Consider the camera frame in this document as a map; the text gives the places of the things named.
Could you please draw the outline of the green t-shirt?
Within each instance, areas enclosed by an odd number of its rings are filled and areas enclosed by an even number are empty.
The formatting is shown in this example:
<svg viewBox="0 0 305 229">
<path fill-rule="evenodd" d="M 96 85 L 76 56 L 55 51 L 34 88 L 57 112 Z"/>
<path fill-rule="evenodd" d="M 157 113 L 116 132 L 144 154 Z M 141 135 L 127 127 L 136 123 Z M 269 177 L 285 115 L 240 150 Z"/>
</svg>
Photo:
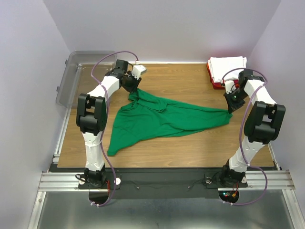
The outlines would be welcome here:
<svg viewBox="0 0 305 229">
<path fill-rule="evenodd" d="M 159 137 L 180 137 L 229 124 L 226 109 L 203 107 L 157 97 L 138 89 L 115 117 L 109 156 L 140 141 Z"/>
</svg>

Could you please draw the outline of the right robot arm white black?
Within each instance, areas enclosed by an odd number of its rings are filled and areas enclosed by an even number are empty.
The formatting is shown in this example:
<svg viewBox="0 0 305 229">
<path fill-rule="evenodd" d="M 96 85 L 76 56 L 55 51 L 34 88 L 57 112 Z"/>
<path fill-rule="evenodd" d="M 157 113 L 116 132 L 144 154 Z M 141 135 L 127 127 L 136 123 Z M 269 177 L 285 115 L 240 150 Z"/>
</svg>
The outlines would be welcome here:
<svg viewBox="0 0 305 229">
<path fill-rule="evenodd" d="M 277 139 L 286 112 L 284 105 L 271 98 L 265 87 L 268 81 L 262 73 L 248 68 L 237 68 L 237 71 L 237 86 L 222 78 L 228 112 L 232 114 L 243 107 L 247 97 L 249 103 L 239 131 L 239 148 L 219 175 L 224 186 L 246 182 L 245 173 L 252 159 L 265 145 Z"/>
</svg>

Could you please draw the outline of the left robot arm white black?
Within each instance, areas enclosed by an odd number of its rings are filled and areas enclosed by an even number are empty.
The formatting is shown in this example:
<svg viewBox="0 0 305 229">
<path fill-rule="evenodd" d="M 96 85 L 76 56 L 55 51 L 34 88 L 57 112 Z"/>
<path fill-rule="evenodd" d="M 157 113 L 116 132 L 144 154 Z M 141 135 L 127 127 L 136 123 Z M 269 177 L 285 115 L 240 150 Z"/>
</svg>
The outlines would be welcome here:
<svg viewBox="0 0 305 229">
<path fill-rule="evenodd" d="M 115 67 L 101 81 L 97 81 L 98 86 L 79 95 L 76 125 L 84 138 L 86 151 L 84 173 L 76 175 L 79 189 L 100 189 L 109 184 L 104 174 L 102 136 L 107 124 L 110 97 L 120 88 L 130 93 L 136 91 L 146 71 L 143 65 L 117 60 Z"/>
</svg>

